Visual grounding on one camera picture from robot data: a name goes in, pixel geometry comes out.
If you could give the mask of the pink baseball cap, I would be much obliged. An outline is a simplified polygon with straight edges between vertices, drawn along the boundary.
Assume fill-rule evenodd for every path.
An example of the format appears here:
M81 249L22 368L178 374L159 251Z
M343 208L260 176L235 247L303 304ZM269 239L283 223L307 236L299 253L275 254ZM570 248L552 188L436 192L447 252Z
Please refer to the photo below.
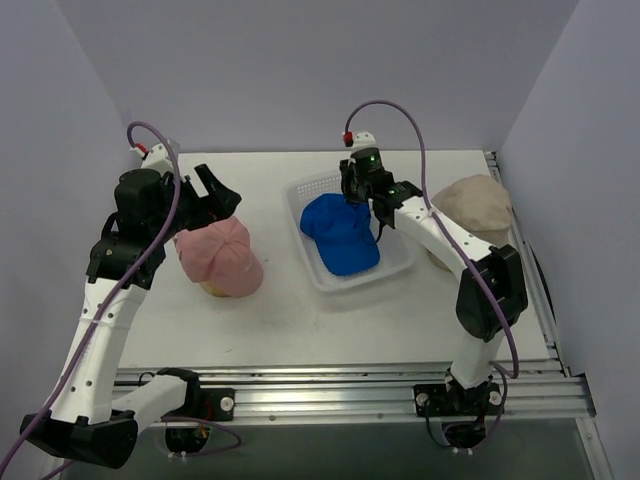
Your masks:
M231 298L250 296L262 285L262 263L252 250L249 230L236 216L197 230L182 230L174 244L192 283L210 282Z

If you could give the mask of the blue baseball cap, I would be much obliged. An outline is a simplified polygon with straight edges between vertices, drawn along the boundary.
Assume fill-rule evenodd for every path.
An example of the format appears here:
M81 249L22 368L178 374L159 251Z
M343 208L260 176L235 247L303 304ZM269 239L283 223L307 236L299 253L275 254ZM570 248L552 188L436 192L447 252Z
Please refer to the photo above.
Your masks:
M360 274L380 262L369 207L348 202L341 194L325 193L309 202L300 230L314 241L324 266L335 276Z

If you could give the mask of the white bucket hat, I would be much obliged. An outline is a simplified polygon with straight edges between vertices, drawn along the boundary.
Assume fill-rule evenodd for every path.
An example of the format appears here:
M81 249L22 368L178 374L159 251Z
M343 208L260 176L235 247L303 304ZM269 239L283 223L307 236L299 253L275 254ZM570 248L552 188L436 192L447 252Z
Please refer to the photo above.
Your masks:
M435 265L437 268L448 273L451 272L450 268L442 260L440 260L433 252L427 251L427 255L431 263Z

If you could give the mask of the beige bucket hat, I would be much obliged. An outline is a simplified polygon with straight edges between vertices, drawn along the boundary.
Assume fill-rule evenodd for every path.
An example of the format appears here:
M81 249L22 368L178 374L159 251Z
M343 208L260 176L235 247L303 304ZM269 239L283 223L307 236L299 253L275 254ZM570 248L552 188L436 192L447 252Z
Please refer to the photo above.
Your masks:
M497 247L509 243L511 200L491 177L474 175L458 180L433 196L432 204L478 238Z

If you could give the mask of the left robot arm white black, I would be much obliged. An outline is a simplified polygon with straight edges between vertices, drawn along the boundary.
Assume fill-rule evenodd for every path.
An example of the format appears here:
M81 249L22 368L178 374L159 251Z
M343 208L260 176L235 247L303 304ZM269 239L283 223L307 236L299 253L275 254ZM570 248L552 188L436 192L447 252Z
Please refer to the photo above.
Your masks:
M112 391L134 317L166 258L165 244L178 232L232 216L242 197L205 164L204 185L140 168L121 175L116 210L92 247L84 303L72 349L42 413L24 417L21 434L47 454L121 468L140 433L166 415L190 419L202 412L204 393L196 373L162 368L146 384L114 400Z

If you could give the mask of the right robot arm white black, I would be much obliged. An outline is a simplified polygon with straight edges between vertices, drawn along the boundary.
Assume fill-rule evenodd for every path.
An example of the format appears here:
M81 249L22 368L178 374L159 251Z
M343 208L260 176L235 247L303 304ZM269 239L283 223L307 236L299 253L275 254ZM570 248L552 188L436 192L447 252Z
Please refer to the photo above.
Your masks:
M511 327L528 307L520 254L480 239L434 207L423 189L395 180L376 147L352 152L339 171L346 200L371 207L381 225L419 242L458 281L455 315L465 336L450 367L453 381L443 391L450 409L469 411L479 402L479 387L489 381L503 343L509 346L513 373L519 371Z

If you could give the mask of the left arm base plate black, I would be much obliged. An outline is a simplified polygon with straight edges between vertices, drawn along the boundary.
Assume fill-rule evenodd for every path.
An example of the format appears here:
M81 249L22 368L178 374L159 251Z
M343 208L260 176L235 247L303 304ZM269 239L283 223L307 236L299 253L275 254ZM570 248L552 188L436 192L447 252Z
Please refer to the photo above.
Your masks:
M185 404L166 417L185 417L214 422L229 422L234 418L235 390L232 388L188 391Z

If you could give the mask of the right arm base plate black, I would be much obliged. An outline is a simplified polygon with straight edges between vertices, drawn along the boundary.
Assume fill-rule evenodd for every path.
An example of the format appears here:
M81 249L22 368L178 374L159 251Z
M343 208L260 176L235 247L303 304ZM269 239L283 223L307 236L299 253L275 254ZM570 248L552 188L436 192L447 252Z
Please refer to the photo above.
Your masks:
M416 415L423 418L496 416L504 412L500 387L493 382L471 389L456 382L416 384L413 395Z

